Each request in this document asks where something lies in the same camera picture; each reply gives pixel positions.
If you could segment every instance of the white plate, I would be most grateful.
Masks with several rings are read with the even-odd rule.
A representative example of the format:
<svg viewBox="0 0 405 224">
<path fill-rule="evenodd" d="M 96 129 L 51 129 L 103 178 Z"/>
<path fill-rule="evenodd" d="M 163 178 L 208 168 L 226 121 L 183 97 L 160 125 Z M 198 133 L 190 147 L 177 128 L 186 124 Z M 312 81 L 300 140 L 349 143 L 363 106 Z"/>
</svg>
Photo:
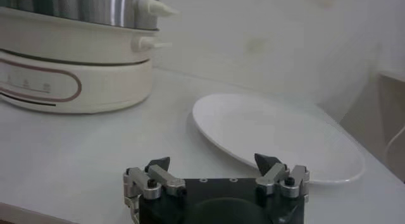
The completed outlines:
<svg viewBox="0 0 405 224">
<path fill-rule="evenodd" d="M 193 108 L 197 127 L 220 149 L 256 167 L 254 153 L 307 166 L 310 182 L 342 184 L 364 173 L 356 143 L 319 116 L 278 99 L 213 94 Z"/>
</svg>

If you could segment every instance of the white wall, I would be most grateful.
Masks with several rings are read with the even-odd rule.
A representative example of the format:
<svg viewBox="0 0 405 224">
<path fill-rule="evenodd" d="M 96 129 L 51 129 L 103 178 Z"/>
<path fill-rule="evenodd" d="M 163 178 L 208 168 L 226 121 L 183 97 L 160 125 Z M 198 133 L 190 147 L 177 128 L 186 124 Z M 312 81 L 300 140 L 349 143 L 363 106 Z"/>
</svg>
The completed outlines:
<svg viewBox="0 0 405 224">
<path fill-rule="evenodd" d="M 307 97 L 377 157 L 395 134 L 375 71 L 405 70 L 405 0 L 162 1 L 182 14 L 159 20 L 158 67 Z"/>
</svg>

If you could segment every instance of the screw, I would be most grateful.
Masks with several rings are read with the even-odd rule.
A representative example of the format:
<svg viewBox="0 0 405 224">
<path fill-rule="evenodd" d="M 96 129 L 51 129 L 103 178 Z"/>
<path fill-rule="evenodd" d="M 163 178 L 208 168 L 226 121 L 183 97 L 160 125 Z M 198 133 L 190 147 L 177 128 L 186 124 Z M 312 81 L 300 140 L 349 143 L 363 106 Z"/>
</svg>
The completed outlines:
<svg viewBox="0 0 405 224">
<path fill-rule="evenodd" d="M 154 179 L 150 179 L 147 181 L 147 188 L 148 189 L 153 189 L 156 186 L 158 186 L 158 183 Z"/>
<path fill-rule="evenodd" d="M 185 189 L 185 187 L 180 187 L 177 190 L 177 196 L 178 197 L 184 197 L 187 195 L 187 189 Z"/>
<path fill-rule="evenodd" d="M 296 183 L 296 180 L 294 180 L 294 178 L 292 178 L 292 177 L 288 177 L 284 180 L 284 184 L 289 187 L 294 186 L 295 183 Z"/>
</svg>

